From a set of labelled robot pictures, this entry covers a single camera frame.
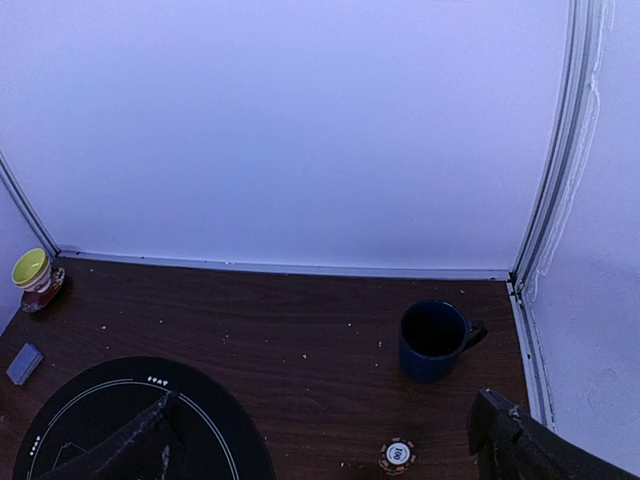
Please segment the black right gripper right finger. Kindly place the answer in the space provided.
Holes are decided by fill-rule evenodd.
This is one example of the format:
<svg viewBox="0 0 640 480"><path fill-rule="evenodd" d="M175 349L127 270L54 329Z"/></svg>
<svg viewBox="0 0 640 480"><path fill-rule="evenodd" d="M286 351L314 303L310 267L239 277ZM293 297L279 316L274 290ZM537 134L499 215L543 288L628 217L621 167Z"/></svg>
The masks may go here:
<svg viewBox="0 0 640 480"><path fill-rule="evenodd" d="M491 389L480 390L467 421L481 479L634 479L565 441Z"/></svg>

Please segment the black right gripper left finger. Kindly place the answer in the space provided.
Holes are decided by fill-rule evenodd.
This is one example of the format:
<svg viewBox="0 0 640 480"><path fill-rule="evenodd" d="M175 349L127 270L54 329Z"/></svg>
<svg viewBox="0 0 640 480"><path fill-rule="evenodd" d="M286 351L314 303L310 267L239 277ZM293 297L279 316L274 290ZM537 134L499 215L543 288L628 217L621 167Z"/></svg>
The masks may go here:
<svg viewBox="0 0 640 480"><path fill-rule="evenodd" d="M43 479L181 479L183 443L171 420L178 394L166 393L105 441Z"/></svg>

